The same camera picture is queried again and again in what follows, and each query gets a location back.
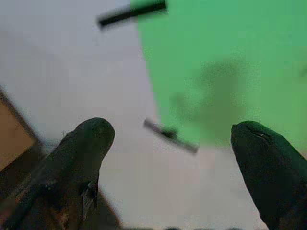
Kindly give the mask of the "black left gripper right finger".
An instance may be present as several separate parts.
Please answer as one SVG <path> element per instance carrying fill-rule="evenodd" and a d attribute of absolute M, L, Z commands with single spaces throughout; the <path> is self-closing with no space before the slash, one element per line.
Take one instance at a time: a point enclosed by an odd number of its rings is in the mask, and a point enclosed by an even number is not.
<path fill-rule="evenodd" d="M 231 128 L 244 183 L 269 230 L 307 230 L 307 159 L 286 138 L 255 121 Z"/>

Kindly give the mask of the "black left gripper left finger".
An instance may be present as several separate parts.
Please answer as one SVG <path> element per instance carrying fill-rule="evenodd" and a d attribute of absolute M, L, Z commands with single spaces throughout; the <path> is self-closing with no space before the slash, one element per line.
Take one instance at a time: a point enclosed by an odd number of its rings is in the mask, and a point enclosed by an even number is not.
<path fill-rule="evenodd" d="M 80 123 L 0 203 L 0 230 L 99 230 L 99 173 L 114 138 L 103 118 Z"/>

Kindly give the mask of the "brown wooden furniture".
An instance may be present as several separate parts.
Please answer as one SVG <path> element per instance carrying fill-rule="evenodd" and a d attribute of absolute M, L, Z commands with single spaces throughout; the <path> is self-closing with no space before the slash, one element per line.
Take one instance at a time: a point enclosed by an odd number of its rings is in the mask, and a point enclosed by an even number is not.
<path fill-rule="evenodd" d="M 0 172 L 42 141 L 0 87 Z"/>

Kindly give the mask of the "black wall hook bar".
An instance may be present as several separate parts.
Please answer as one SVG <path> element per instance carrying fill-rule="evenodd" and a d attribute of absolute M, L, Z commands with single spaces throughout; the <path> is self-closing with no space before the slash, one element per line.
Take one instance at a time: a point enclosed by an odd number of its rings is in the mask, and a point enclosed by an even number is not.
<path fill-rule="evenodd" d="M 178 137 L 178 131 L 175 129 L 162 128 L 160 125 L 157 125 L 156 123 L 148 119 L 145 119 L 143 125 L 147 129 L 153 131 L 158 136 L 166 139 L 170 143 L 175 144 L 182 149 L 189 151 L 191 154 L 196 154 L 199 150 L 198 146 L 195 146 L 194 144 L 189 143 L 187 141 L 181 140 Z"/>
<path fill-rule="evenodd" d="M 102 14 L 97 17 L 96 22 L 99 27 L 106 27 L 139 16 L 153 14 L 156 12 L 166 11 L 166 0 L 152 1 L 135 7 L 128 6 L 117 11 Z"/>

